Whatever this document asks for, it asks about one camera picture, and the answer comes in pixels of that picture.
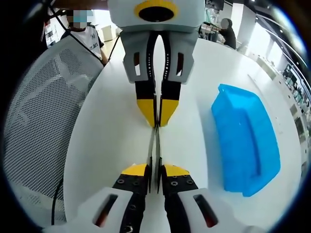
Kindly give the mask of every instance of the person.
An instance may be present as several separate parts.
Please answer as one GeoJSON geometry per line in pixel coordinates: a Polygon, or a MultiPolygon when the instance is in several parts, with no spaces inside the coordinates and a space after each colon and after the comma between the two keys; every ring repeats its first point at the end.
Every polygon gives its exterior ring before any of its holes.
{"type": "Polygon", "coordinates": [[[228,18],[223,18],[220,25],[222,29],[219,30],[219,33],[225,39],[224,45],[228,45],[235,50],[236,49],[236,38],[234,35],[234,31],[232,29],[232,21],[228,18]]]}
{"type": "Polygon", "coordinates": [[[98,56],[103,65],[106,65],[108,63],[108,59],[105,53],[101,50],[104,43],[100,40],[95,26],[90,23],[93,12],[91,10],[68,10],[66,15],[69,26],[68,30],[65,31],[61,39],[64,39],[72,34],[96,56],[98,56]]]}

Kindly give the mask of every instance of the blue box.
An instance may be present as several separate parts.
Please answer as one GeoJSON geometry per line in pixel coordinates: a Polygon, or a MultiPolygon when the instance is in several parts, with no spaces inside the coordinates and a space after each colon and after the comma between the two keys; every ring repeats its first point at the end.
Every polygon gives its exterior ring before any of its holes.
{"type": "Polygon", "coordinates": [[[250,197],[280,171],[276,135],[260,98],[220,84],[212,105],[221,146],[224,189],[250,197]]]}

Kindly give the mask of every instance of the white t-shirt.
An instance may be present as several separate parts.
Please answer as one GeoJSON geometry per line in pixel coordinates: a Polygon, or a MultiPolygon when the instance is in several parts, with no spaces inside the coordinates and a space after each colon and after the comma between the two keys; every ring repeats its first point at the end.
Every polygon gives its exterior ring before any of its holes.
{"type": "MultiPolygon", "coordinates": [[[[104,44],[98,37],[97,31],[93,25],[87,26],[82,32],[74,32],[70,30],[70,33],[86,47],[88,47],[89,50],[95,53],[100,59],[103,59],[101,54],[101,47],[104,46],[104,44]]],[[[69,36],[68,32],[65,32],[61,39],[65,38],[66,36],[69,36]]]]}

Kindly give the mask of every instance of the white table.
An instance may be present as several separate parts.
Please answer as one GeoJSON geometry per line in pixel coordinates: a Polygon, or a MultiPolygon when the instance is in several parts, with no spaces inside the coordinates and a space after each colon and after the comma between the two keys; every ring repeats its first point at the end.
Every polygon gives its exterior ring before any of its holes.
{"type": "MultiPolygon", "coordinates": [[[[147,160],[151,128],[136,105],[134,85],[127,81],[121,43],[117,47],[120,53],[113,55],[98,77],[72,132],[64,174],[67,220],[75,217],[81,202],[111,186],[125,167],[147,160]]],[[[299,138],[291,112],[268,75],[235,50],[199,39],[193,56],[195,65],[189,83],[182,86],[179,107],[161,129],[163,160],[189,170],[197,185],[208,187],[231,205],[240,221],[268,229],[291,203],[300,180],[299,138]],[[276,132],[281,170],[250,198],[223,190],[220,148],[210,109],[220,83],[258,94],[276,132]]],[[[154,66],[159,80],[164,68],[159,42],[154,66]]],[[[147,195],[141,232],[169,232],[161,194],[147,195]]]]}

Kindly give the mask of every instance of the white mesh chair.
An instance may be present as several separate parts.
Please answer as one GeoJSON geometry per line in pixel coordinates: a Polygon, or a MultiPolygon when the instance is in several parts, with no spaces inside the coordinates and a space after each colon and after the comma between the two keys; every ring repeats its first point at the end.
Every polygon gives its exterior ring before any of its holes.
{"type": "MultiPolygon", "coordinates": [[[[12,99],[4,128],[4,171],[38,226],[51,225],[52,199],[71,132],[102,69],[100,61],[68,36],[32,64],[12,99]]],[[[61,188],[55,224],[65,221],[61,188]]]]}

